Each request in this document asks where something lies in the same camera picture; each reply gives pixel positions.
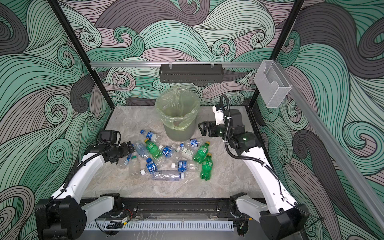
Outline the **green Sprite bottle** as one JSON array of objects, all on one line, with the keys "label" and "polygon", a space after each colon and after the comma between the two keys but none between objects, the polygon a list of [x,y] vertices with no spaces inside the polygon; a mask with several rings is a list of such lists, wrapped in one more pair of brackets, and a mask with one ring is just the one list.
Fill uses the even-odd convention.
[{"label": "green Sprite bottle", "polygon": [[198,164],[201,164],[204,159],[206,158],[208,151],[209,151],[210,142],[205,142],[203,145],[201,145],[196,152],[196,154],[193,157],[193,161],[197,162]]},{"label": "green Sprite bottle", "polygon": [[212,169],[213,169],[212,154],[208,153],[206,158],[203,160],[203,163],[202,163],[202,170],[200,173],[201,179],[205,180],[205,181],[210,180]]},{"label": "green Sprite bottle", "polygon": [[162,152],[159,150],[159,148],[157,147],[157,145],[154,142],[146,139],[145,144],[146,144],[147,150],[149,151],[149,153],[151,154],[153,159],[158,159],[163,155]]}]

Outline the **clear square bottle green band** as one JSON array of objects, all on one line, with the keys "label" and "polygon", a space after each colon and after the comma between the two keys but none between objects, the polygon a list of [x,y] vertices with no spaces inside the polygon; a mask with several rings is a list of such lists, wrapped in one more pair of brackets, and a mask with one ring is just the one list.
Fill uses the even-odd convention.
[{"label": "clear square bottle green band", "polygon": [[140,160],[137,153],[132,153],[128,157],[128,167],[129,167],[129,177],[132,180],[138,179],[140,177]]}]

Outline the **clear bottle green white label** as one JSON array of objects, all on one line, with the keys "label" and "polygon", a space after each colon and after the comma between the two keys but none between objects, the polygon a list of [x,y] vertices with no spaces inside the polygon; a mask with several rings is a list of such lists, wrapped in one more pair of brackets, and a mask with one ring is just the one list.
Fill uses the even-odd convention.
[{"label": "clear bottle green white label", "polygon": [[180,144],[180,145],[172,144],[171,147],[177,153],[179,153],[179,155],[181,155],[183,158],[185,158],[187,160],[192,160],[194,155],[195,155],[195,152],[192,151],[191,149],[185,147],[184,144]]}]

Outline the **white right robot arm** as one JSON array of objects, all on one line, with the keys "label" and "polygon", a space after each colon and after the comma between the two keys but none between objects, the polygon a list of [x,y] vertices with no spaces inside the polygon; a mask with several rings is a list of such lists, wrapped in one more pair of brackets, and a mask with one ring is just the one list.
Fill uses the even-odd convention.
[{"label": "white right robot arm", "polygon": [[270,240],[281,240],[299,234],[305,228],[310,214],[306,205],[298,202],[288,193],[277,174],[267,161],[261,142],[243,124],[231,124],[226,137],[225,124],[202,122],[198,125],[202,136],[220,137],[226,147],[234,149],[229,153],[233,159],[242,160],[256,179],[265,199],[261,203],[248,195],[235,197],[235,208],[261,224]]}]

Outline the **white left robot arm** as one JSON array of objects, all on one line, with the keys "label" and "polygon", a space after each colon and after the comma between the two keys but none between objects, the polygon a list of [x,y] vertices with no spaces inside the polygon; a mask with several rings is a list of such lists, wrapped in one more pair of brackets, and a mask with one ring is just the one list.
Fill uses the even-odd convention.
[{"label": "white left robot arm", "polygon": [[105,163],[117,163],[135,151],[131,142],[98,144],[87,149],[81,162],[69,173],[64,184],[48,199],[40,200],[35,209],[40,240],[76,240],[86,226],[108,212],[121,213],[120,194],[106,194],[81,205],[83,194]]}]

